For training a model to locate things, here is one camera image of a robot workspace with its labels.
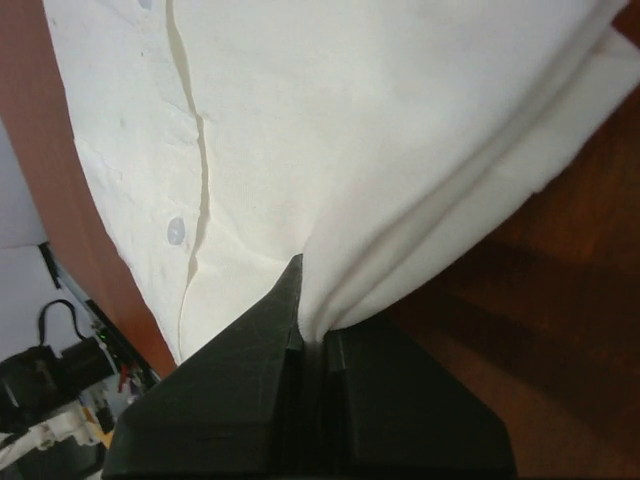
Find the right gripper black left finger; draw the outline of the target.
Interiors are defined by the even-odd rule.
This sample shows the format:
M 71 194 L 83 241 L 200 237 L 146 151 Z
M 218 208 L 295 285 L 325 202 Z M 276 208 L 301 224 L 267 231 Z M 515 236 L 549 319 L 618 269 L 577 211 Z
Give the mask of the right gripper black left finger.
M 302 258 L 117 421 L 105 479 L 288 479 L 298 469 Z

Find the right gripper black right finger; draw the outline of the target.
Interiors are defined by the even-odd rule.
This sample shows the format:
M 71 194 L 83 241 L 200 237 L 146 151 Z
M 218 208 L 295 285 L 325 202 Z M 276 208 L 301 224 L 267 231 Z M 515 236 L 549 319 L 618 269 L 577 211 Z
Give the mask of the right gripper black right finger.
M 325 337 L 326 441 L 349 479 L 512 479 L 502 420 L 395 323 Z

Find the white long sleeve shirt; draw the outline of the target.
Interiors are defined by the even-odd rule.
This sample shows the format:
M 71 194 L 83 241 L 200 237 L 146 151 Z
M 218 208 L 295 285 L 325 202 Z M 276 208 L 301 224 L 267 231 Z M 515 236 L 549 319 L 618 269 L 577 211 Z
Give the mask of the white long sleeve shirt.
M 74 144 L 176 361 L 303 261 L 318 342 L 542 190 L 639 80 L 621 1 L 48 1 Z

